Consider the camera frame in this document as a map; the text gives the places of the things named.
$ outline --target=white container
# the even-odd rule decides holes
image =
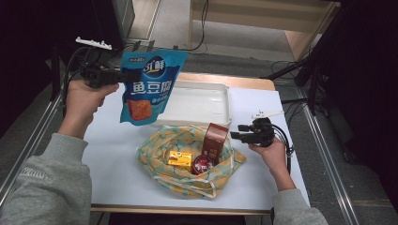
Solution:
[[[213,123],[229,128],[228,89],[223,83],[176,81],[164,113],[153,124],[208,127]]]

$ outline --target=food item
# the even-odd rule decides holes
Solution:
[[[120,122],[148,125],[163,113],[176,77],[188,53],[177,50],[124,52],[121,72],[134,74],[139,81],[125,82]]]
[[[193,173],[198,175],[204,173],[214,166],[214,160],[211,157],[200,155],[193,161],[192,170]]]
[[[179,169],[191,171],[192,154],[184,152],[170,151],[168,165],[176,166]]]
[[[219,156],[223,150],[228,128],[212,124],[208,126],[205,139],[203,141],[202,155],[208,156],[216,163],[219,163]]]
[[[133,120],[145,120],[152,115],[152,106],[149,100],[127,100],[127,104]]]

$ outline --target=snack bag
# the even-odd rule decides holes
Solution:
[[[188,53],[178,50],[125,52],[121,72],[141,76],[139,82],[125,82],[120,122],[135,126],[154,123],[164,112],[176,77]]]
[[[217,197],[246,157],[231,146],[227,137],[219,155],[219,164],[200,174],[168,163],[172,152],[189,154],[197,158],[202,154],[206,130],[202,127],[163,126],[138,148],[136,157],[149,176],[163,187],[193,197]]]

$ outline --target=metal frame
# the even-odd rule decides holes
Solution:
[[[44,133],[46,132],[48,126],[55,116],[60,99],[61,96],[58,95],[54,101],[51,101],[49,103],[46,111],[38,121],[38,124],[36,125],[32,135],[30,136],[22,152],[18,156],[16,162],[12,166],[11,171],[8,173],[6,180],[0,187],[0,211],[7,201],[9,195],[15,188],[15,180],[17,179],[17,176],[21,171],[21,166],[23,165],[24,161],[35,154],[38,148],[38,144],[40,143]]]
[[[298,97],[306,98],[305,92],[298,87]],[[310,125],[311,131],[313,132],[316,145],[318,147],[319,153],[321,155],[322,161],[325,165],[326,172],[333,187],[334,193],[336,195],[337,202],[342,209],[342,213],[346,224],[360,224],[355,213],[352,202],[348,196],[348,193],[343,184],[342,178],[337,171],[336,165],[334,164],[333,158],[331,157],[328,145],[322,134],[322,130],[318,124],[316,116],[312,114],[310,109],[306,106],[304,107],[304,113],[307,117],[308,124]]]

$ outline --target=gray sleeve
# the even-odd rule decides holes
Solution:
[[[88,224],[91,179],[82,163],[86,146],[83,140],[53,134],[43,155],[24,163],[0,224]]]
[[[274,225],[328,224],[318,209],[307,205],[299,189],[281,191],[273,201]]]

